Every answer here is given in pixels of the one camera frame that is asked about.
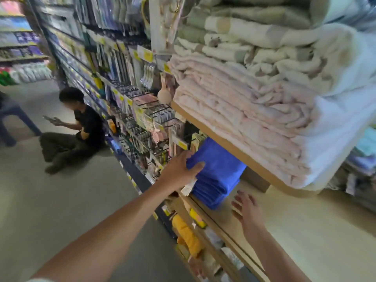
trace yellow cloth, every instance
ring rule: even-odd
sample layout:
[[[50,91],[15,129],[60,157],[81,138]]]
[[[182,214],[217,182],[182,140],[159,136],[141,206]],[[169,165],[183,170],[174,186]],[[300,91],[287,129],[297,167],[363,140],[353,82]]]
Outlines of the yellow cloth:
[[[201,245],[196,235],[191,231],[191,229],[179,215],[174,216],[174,218],[172,219],[172,226],[176,228],[181,238],[185,241],[190,254],[193,257],[197,258],[204,247]],[[182,244],[181,239],[178,238],[177,243]]]

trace floor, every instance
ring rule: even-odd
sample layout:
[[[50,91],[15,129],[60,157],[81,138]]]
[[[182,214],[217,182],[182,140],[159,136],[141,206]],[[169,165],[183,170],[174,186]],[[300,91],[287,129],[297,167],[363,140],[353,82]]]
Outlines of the floor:
[[[69,132],[42,118],[74,120],[59,103],[53,82],[15,88],[1,90],[11,94],[43,132]],[[9,117],[5,124],[18,143],[12,148],[0,143],[0,277],[21,282],[138,194],[106,151],[79,170],[45,174],[38,139],[17,118]],[[110,282],[192,282],[173,247],[162,224],[151,217]]]

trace neck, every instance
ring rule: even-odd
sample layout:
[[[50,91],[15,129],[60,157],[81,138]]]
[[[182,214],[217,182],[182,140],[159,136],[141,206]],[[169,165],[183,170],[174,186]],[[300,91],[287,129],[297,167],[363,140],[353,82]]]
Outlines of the neck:
[[[81,112],[81,113],[83,113],[83,112],[85,112],[85,110],[86,110],[86,104],[80,104],[80,106],[78,107],[78,110]]]

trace blue towel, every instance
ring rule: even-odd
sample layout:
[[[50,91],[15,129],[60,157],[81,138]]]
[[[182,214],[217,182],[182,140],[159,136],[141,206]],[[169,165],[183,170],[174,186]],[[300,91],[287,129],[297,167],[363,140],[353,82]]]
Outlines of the blue towel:
[[[213,210],[239,183],[247,166],[209,137],[187,160],[187,168],[200,161],[205,162],[205,167],[196,175],[192,193]]]

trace hand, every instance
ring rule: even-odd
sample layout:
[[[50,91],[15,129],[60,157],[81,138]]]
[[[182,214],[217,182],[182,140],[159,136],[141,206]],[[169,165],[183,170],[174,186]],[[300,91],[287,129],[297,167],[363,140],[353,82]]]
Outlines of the hand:
[[[52,118],[50,120],[50,123],[53,124],[56,127],[63,125],[63,122],[59,118],[56,118],[56,117]]]
[[[191,169],[186,167],[187,159],[193,155],[192,151],[183,151],[178,156],[175,156],[161,171],[159,183],[168,186],[170,193],[183,188],[185,185],[191,183],[195,176],[204,168],[205,163],[199,162]]]
[[[256,243],[262,232],[266,231],[261,207],[257,204],[256,199],[252,195],[238,191],[235,201],[232,201],[231,204],[241,213],[240,215],[237,211],[232,210],[233,216],[241,222],[248,243],[250,245]]]

